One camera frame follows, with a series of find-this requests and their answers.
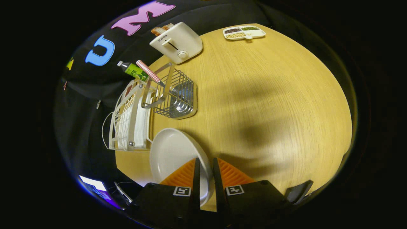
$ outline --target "toaster knob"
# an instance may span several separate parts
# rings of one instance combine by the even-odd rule
[[[181,59],[185,59],[188,56],[188,53],[186,51],[180,51],[178,53],[178,57]]]

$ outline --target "round wooden table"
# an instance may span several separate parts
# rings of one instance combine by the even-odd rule
[[[349,149],[348,103],[315,55],[279,32],[249,25],[266,35],[230,41],[218,29],[201,36],[203,51],[175,66],[198,87],[197,113],[181,120],[152,113],[150,135],[182,130],[211,163],[219,157],[254,180],[269,180],[282,194],[312,180],[311,193],[335,175]],[[150,68],[168,62],[163,56]],[[148,151],[116,151],[116,162],[139,184],[154,182]],[[216,211],[215,194],[201,209]]]

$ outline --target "white plate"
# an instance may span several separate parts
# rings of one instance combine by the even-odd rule
[[[160,183],[196,157],[201,161],[200,202],[202,206],[214,191],[212,169],[202,147],[191,136],[174,128],[161,130],[151,144],[150,166],[156,183]]]
[[[242,30],[242,28],[245,27],[254,27],[254,28],[258,28],[257,30]],[[240,29],[241,31],[238,32],[233,32],[233,33],[225,33],[225,31],[229,30],[229,29]],[[244,33],[245,36],[242,37],[235,37],[235,38],[227,38],[227,35],[232,35],[232,34],[236,34],[236,33]],[[264,32],[262,29],[260,29],[257,26],[252,26],[252,25],[247,25],[247,26],[237,26],[237,27],[229,27],[223,30],[223,35],[226,39],[229,40],[241,40],[241,39],[252,39],[252,38],[258,38],[258,37],[264,37],[264,35],[266,35],[266,32]]]

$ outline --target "blue letter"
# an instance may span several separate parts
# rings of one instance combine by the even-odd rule
[[[110,60],[114,53],[114,43],[103,38],[103,35],[101,35],[93,46],[96,47],[98,45],[105,47],[106,53],[103,56],[99,56],[94,54],[92,49],[88,52],[88,55],[85,58],[85,63],[90,62],[97,66],[103,66]]]

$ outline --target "bottle label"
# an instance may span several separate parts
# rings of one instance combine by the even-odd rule
[[[144,82],[147,81],[147,78],[149,77],[149,75],[147,75],[145,71],[143,71],[139,66],[135,64],[130,64],[125,73]]]

